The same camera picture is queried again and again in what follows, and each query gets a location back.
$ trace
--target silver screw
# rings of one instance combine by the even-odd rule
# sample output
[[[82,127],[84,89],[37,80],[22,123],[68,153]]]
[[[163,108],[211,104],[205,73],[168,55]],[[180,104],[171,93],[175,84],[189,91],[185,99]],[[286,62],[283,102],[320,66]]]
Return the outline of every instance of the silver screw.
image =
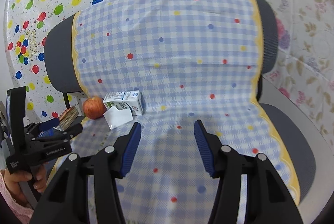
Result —
[[[77,155],[77,154],[70,154],[70,155],[68,156],[68,158],[69,158],[71,161],[74,161],[75,159],[78,158],[78,155]]]
[[[112,153],[115,150],[115,148],[113,146],[107,146],[105,147],[105,152],[106,153]]]
[[[267,159],[267,156],[265,154],[258,154],[258,158],[261,160],[261,161],[264,161]]]
[[[223,152],[230,152],[230,151],[231,151],[231,147],[228,146],[228,145],[223,145],[220,149],[221,149]]]

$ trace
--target human hand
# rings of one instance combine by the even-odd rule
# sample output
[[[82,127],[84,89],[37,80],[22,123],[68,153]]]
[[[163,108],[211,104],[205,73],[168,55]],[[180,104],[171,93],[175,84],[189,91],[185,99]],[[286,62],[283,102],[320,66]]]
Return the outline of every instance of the human hand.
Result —
[[[19,170],[10,174],[8,169],[5,170],[4,181],[6,184],[9,193],[12,195],[13,199],[22,206],[26,206],[28,201],[24,196],[19,182],[28,182],[32,179],[32,175],[29,172]],[[36,182],[34,183],[34,188],[39,193],[43,193],[46,189],[46,169],[44,165],[41,165],[37,174],[36,174]]]

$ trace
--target floral wallpaper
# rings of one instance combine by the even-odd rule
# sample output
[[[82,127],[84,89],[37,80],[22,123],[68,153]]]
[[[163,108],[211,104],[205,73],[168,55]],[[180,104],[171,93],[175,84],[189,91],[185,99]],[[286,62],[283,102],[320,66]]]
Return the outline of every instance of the floral wallpaper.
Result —
[[[278,58],[264,77],[315,124],[334,152],[334,0],[267,0]]]

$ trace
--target blue gingham cloth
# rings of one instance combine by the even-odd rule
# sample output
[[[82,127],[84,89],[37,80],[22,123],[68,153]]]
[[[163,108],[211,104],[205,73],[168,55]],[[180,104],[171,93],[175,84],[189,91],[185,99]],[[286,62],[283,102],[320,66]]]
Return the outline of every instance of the blue gingham cloth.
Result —
[[[250,102],[258,67],[253,11],[249,0],[110,0],[76,19],[76,67],[88,94],[140,90],[145,100],[146,113],[134,116],[143,129],[131,171],[117,180],[130,223],[208,222],[218,179],[204,170],[197,119],[239,153],[265,153],[288,185],[280,146]],[[73,151],[95,154],[132,124],[111,131],[104,118],[88,121]],[[246,207],[242,182],[238,223]],[[89,196],[96,223],[92,190]]]

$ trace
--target pink sleeve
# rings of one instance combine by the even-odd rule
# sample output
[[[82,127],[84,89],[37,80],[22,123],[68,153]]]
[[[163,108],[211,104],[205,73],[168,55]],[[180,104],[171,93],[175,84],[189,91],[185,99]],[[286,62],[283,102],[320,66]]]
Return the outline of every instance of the pink sleeve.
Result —
[[[28,224],[30,221],[30,218],[33,214],[33,210],[30,208],[23,207],[16,203],[16,201],[12,198],[11,194],[9,193],[5,181],[4,181],[4,170],[0,170],[0,192],[8,204],[9,208],[13,211],[13,213],[16,215],[16,217],[23,223]]]

